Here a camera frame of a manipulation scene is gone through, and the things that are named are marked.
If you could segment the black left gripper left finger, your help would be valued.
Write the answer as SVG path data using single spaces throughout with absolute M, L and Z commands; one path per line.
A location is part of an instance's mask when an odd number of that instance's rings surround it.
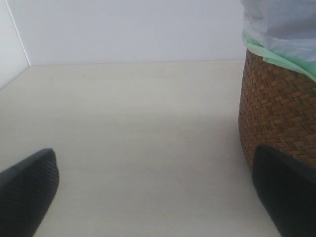
M 52 148 L 42 149 L 0 173 L 0 235 L 32 237 L 59 185 Z

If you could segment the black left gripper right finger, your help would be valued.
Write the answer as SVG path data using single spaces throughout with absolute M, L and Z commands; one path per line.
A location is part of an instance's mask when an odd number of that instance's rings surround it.
M 252 182 L 282 237 L 315 237 L 315 168 L 260 145 L 254 153 Z

